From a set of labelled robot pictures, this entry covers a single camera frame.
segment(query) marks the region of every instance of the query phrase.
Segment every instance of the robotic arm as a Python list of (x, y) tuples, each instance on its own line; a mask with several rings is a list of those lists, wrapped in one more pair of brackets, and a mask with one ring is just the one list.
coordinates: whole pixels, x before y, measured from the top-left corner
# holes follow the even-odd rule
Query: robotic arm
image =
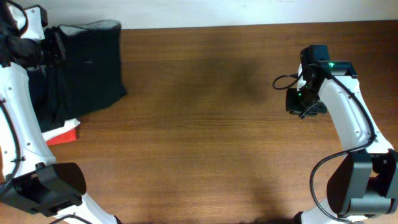
[(12, 1), (0, 2), (0, 145), (6, 177), (0, 201), (68, 223), (121, 223), (87, 194), (75, 163), (57, 164), (41, 135), (25, 68), (65, 57), (56, 37), (44, 40), (46, 23), (40, 6), (22, 9)]
[[(343, 146), (315, 166), (310, 188), (316, 207), (295, 216), (296, 224), (354, 223), (394, 213), (398, 198), (398, 155), (374, 123), (350, 62), (331, 61), (327, 46), (311, 45), (301, 52), (299, 75), (287, 89), (286, 110), (300, 118), (329, 110)], [(297, 89), (290, 88), (297, 83)], [(346, 156), (319, 203), (313, 189), (317, 169), (326, 161)]]

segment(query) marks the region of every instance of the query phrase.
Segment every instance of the wall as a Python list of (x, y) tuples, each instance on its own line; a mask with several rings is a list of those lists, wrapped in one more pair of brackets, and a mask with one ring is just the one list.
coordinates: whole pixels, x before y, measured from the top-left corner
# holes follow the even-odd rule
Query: wall
[(15, 0), (50, 25), (117, 19), (124, 29), (398, 19), (398, 0)]

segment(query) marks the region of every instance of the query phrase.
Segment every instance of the black cloth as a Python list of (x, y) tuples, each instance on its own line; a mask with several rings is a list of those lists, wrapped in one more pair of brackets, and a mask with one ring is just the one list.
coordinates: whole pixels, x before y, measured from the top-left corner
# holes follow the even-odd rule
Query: black cloth
[(107, 108), (126, 94), (121, 82), (120, 31), (120, 24), (110, 29), (84, 29), (75, 35), (66, 35), (60, 27), (45, 31), (46, 36), (60, 34), (66, 59), (44, 68), (45, 81), (39, 82), (46, 93), (30, 91), (39, 98), (32, 102), (42, 131)]

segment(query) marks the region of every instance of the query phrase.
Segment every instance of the wooden table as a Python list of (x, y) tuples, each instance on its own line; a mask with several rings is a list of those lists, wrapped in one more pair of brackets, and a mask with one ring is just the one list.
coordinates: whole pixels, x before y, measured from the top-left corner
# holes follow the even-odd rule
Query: wooden table
[[(311, 169), (341, 145), (330, 115), (289, 115), (271, 82), (297, 71), (303, 48), (327, 44), (332, 59), (352, 61), (398, 147), (397, 30), (397, 21), (124, 30), (128, 96), (81, 118), (79, 140), (52, 151), (76, 162), (90, 195), (124, 223), (293, 217), (314, 206)], [(319, 198), (340, 162), (319, 171)], [(0, 205), (0, 223), (51, 220)]]

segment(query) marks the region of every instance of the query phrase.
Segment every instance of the red object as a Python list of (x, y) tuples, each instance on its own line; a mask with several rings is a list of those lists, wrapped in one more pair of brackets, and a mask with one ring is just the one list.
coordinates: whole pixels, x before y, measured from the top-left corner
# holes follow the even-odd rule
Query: red object
[(76, 141), (76, 140), (77, 140), (76, 129), (72, 129), (68, 132), (60, 134), (57, 137), (54, 137), (54, 138), (48, 140), (46, 143), (48, 146), (54, 146), (57, 144), (72, 142), (72, 141)]

